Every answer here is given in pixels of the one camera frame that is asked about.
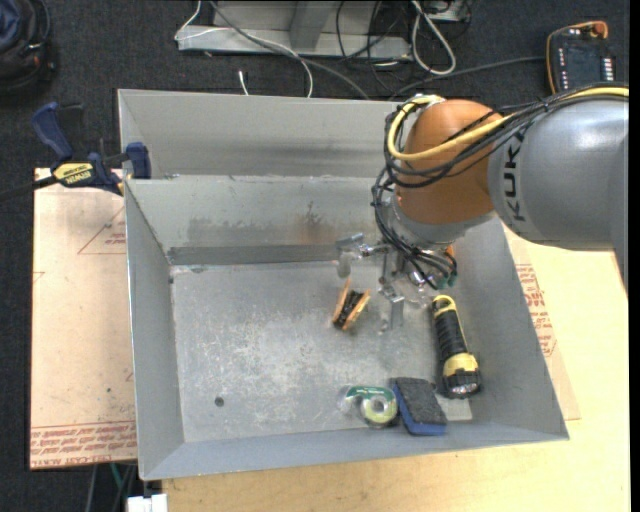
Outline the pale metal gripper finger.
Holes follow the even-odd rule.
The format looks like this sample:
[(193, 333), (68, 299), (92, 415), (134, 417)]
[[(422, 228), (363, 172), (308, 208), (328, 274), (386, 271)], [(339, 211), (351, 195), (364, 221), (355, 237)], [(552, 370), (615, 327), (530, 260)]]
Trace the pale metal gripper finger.
[(400, 294), (391, 284), (382, 284), (379, 294), (388, 305), (386, 318), (389, 330), (402, 327), (404, 323), (405, 296)]
[(347, 278), (351, 274), (352, 262), (362, 258), (361, 246), (363, 245), (364, 234), (355, 233), (347, 237), (338, 239), (335, 247), (338, 251), (337, 275), (340, 278)]

